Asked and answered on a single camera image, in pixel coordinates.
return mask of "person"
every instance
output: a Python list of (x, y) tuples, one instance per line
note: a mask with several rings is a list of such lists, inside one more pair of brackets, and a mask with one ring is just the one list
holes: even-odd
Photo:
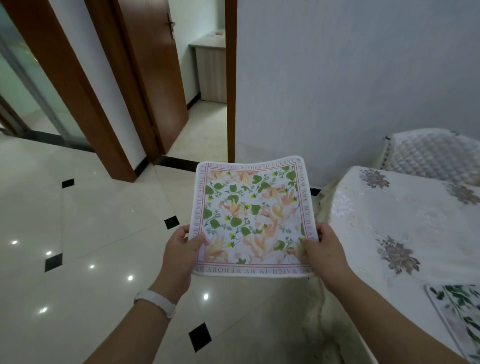
[[(468, 363), (358, 278), (328, 224), (318, 223), (317, 230), (320, 241), (303, 242), (313, 271), (340, 301), (378, 363)], [(188, 290), (197, 251), (205, 240), (203, 234), (188, 240), (188, 231), (185, 225), (172, 234), (160, 273), (149, 289), (173, 304)], [(168, 323), (159, 307), (140, 299), (85, 363), (151, 363)]]

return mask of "white watch strap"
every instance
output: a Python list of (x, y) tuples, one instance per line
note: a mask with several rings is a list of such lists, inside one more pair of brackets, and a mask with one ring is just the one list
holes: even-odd
[(167, 300), (165, 297), (159, 295), (156, 292), (153, 292), (153, 291), (138, 292), (138, 294), (135, 296), (135, 299), (133, 300), (133, 303), (135, 304), (140, 299), (147, 300), (147, 301), (150, 301), (151, 303), (156, 304), (165, 312), (165, 314), (167, 315), (167, 318), (172, 318), (175, 315), (176, 306), (172, 302)]

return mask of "quilted chair cover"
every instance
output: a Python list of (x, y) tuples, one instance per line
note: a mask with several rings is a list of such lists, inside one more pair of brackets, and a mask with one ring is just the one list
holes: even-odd
[(385, 137), (381, 169), (452, 183), (480, 185), (480, 142), (445, 129)]

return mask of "floral mat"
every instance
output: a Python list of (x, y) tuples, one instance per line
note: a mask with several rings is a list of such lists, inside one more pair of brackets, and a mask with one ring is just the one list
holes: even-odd
[(194, 274), (311, 276), (301, 242), (318, 235), (303, 159), (199, 163), (189, 236), (200, 232)]
[(465, 358), (480, 364), (480, 289), (464, 284), (426, 286), (426, 291)]

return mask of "brown door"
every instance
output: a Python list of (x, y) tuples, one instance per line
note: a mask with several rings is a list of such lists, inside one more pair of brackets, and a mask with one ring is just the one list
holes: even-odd
[(168, 0), (115, 0), (115, 8), (164, 153), (188, 120)]

